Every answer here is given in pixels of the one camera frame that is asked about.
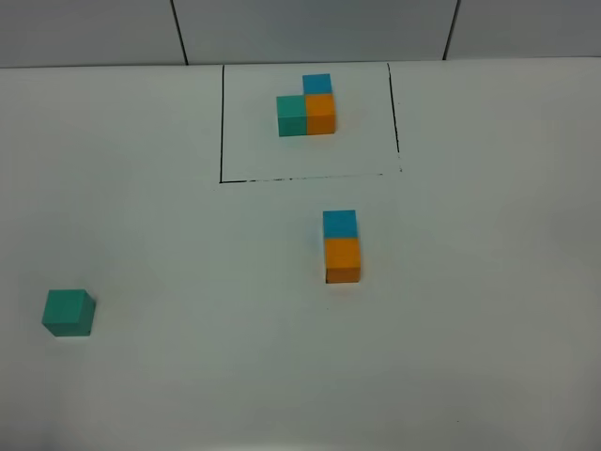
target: white surface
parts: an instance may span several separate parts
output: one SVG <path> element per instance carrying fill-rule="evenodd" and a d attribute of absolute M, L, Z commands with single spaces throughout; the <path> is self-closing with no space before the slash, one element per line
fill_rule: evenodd
<path fill-rule="evenodd" d="M 191 64 L 442 59 L 455 12 L 455 0 L 175 5 Z"/>
<path fill-rule="evenodd" d="M 220 77 L 0 71 L 3 449 L 598 448 L 601 64 L 395 64 L 402 173 L 221 185 Z"/>
<path fill-rule="evenodd" d="M 169 0 L 2 0 L 0 67 L 184 64 Z"/>
<path fill-rule="evenodd" d="M 598 0 L 462 0 L 449 59 L 601 56 Z"/>
<path fill-rule="evenodd" d="M 598 449 L 601 62 L 391 67 L 404 449 Z"/>
<path fill-rule="evenodd" d="M 101 357 L 90 345 L 96 333 L 117 338 L 115 330 L 133 333 L 143 321 L 145 304 L 164 294 L 163 264 L 181 250 L 171 237 L 191 237 L 178 231 L 189 230 L 197 190 L 210 192 L 205 183 L 219 180 L 221 74 L 221 67 L 0 70 L 3 450 L 69 449 L 54 447 L 62 434 L 83 437 L 68 419 L 107 432 L 87 436 L 90 449 L 123 427 L 104 422 L 97 405 L 123 396 L 112 379 L 118 357 L 99 373 L 100 397 L 77 384 L 89 382 L 89 359 L 127 348 L 105 342 Z M 40 324 L 45 293 L 72 286 L 98 299 L 95 336 L 57 342 Z M 153 334 L 159 339 L 161 328 Z"/>
<path fill-rule="evenodd" d="M 335 134 L 278 135 L 276 97 L 302 94 L 302 75 L 329 73 Z M 223 180 L 376 175 L 396 166 L 386 63 L 225 68 Z"/>

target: cube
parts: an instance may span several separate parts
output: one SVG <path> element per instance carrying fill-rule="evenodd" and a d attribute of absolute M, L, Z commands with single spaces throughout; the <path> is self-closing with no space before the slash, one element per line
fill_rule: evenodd
<path fill-rule="evenodd" d="M 323 212 L 323 236 L 328 238 L 359 238 L 355 210 Z"/>
<path fill-rule="evenodd" d="M 326 283 L 355 283 L 361 279 L 361 250 L 358 238 L 325 240 Z"/>
<path fill-rule="evenodd" d="M 331 77 L 328 73 L 302 76 L 302 92 L 308 94 L 331 94 Z"/>
<path fill-rule="evenodd" d="M 336 106 L 333 94 L 305 96 L 307 134 L 332 134 L 336 131 Z"/>
<path fill-rule="evenodd" d="M 88 336 L 96 302 L 84 289 L 51 289 L 41 323 L 54 336 Z"/>
<path fill-rule="evenodd" d="M 280 136 L 307 134 L 307 108 L 304 96 L 278 97 L 277 110 Z"/>

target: stacked blocks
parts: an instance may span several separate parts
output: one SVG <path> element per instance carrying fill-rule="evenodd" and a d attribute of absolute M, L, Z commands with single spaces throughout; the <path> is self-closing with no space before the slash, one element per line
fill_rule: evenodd
<path fill-rule="evenodd" d="M 277 98 L 280 136 L 334 133 L 336 105 L 330 75 L 303 75 L 302 90 L 302 96 Z"/>
<path fill-rule="evenodd" d="M 51 289 L 41 323 L 54 336 L 88 336 L 95 310 L 84 289 Z"/>
<path fill-rule="evenodd" d="M 323 212 L 326 283 L 359 282 L 361 250 L 355 210 Z"/>

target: teal cube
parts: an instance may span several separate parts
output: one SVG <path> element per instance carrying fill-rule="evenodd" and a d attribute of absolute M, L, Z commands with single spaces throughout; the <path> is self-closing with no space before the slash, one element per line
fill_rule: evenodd
<path fill-rule="evenodd" d="M 84 289 L 51 289 L 41 323 L 54 336 L 88 336 L 96 302 Z"/>
<path fill-rule="evenodd" d="M 277 107 L 280 136 L 307 134 L 307 107 L 304 103 L 304 96 L 278 97 Z"/>

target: white table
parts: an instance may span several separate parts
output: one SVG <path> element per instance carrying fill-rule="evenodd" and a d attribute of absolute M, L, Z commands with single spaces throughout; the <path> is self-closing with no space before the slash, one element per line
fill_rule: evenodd
<path fill-rule="evenodd" d="M 0 447 L 595 449 L 601 63 L 391 74 L 382 170 L 220 184 L 221 67 L 0 71 Z M 330 287 L 347 208 L 363 277 Z M 63 287 L 91 337 L 41 326 Z"/>

